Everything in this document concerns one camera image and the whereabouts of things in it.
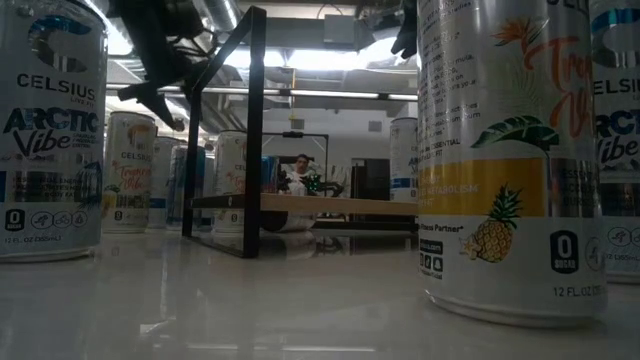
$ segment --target aluminum can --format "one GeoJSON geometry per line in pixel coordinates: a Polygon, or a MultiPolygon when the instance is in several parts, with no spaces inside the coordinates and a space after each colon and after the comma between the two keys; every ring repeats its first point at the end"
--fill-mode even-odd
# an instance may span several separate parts
{"type": "Polygon", "coordinates": [[[450,311],[575,326],[606,306],[586,0],[420,0],[420,270],[450,311]]]}
{"type": "Polygon", "coordinates": [[[138,234],[147,228],[155,137],[153,118],[131,112],[111,113],[102,201],[103,232],[138,234]]]}
{"type": "Polygon", "coordinates": [[[171,150],[180,140],[157,137],[153,144],[153,164],[151,166],[151,200],[149,204],[149,229],[167,227],[167,198],[169,197],[169,170],[171,150]]]}
{"type": "Polygon", "coordinates": [[[107,35],[77,1],[0,4],[0,261],[100,242],[107,35]]]}
{"type": "MultiPolygon", "coordinates": [[[[201,198],[204,185],[205,150],[198,147],[196,162],[196,186],[194,198],[201,198]]],[[[169,169],[169,201],[167,203],[167,228],[173,231],[182,230],[184,213],[184,187],[187,175],[187,145],[179,144],[171,151],[169,169]]],[[[195,229],[202,226],[202,211],[194,209],[193,225],[195,229]]]]}
{"type": "MultiPolygon", "coordinates": [[[[204,189],[203,196],[211,197],[215,191],[216,160],[213,157],[205,159],[204,163],[204,189]]],[[[202,209],[201,231],[211,231],[215,213],[213,209],[202,209]]]]}
{"type": "MultiPolygon", "coordinates": [[[[247,162],[247,134],[223,131],[216,144],[215,195],[244,194],[247,162]]],[[[214,233],[241,233],[244,210],[216,210],[214,233]]]]}
{"type": "Polygon", "coordinates": [[[640,283],[640,3],[590,8],[607,278],[640,283]]]}
{"type": "Polygon", "coordinates": [[[187,174],[187,145],[180,144],[171,150],[169,164],[169,198],[167,202],[167,228],[182,229],[184,207],[184,182],[187,174]]]}
{"type": "Polygon", "coordinates": [[[391,201],[418,202],[418,119],[391,122],[391,201]]]}

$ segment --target white floor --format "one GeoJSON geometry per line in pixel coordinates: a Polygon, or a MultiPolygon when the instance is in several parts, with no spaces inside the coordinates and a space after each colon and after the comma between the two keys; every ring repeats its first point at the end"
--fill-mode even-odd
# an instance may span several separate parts
{"type": "Polygon", "coordinates": [[[241,260],[106,236],[93,259],[1,265],[0,359],[640,359],[640,287],[612,286],[586,329],[493,325],[431,305],[411,246],[345,239],[241,260]]]}

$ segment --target ceiling pipe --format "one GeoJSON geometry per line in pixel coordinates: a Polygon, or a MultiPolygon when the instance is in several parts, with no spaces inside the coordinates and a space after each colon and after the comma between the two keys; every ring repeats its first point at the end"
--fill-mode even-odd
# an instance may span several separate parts
{"type": "Polygon", "coordinates": [[[216,33],[230,32],[242,18],[236,0],[194,0],[196,9],[211,21],[216,33]]]}

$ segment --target black metal frame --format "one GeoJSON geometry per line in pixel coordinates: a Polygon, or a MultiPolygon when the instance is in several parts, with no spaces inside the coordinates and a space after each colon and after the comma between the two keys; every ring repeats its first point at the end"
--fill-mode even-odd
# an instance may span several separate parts
{"type": "MultiPolygon", "coordinates": [[[[227,57],[238,47],[240,42],[250,36],[251,65],[249,67],[249,103],[247,116],[247,163],[244,193],[245,222],[241,251],[230,249],[215,243],[211,246],[222,251],[241,256],[255,258],[260,246],[260,192],[261,192],[261,157],[262,157],[262,108],[264,103],[264,54],[266,51],[267,12],[257,7],[247,10],[238,26],[228,40],[220,48],[216,56],[209,62],[202,73],[187,79],[187,84],[194,84],[186,89],[187,100],[191,105],[189,122],[189,145],[187,149],[185,201],[183,209],[182,235],[192,238],[193,208],[195,195],[196,164],[198,158],[198,133],[202,119],[202,91],[220,70],[227,57]]],[[[226,208],[238,208],[228,204],[226,208]]]]}

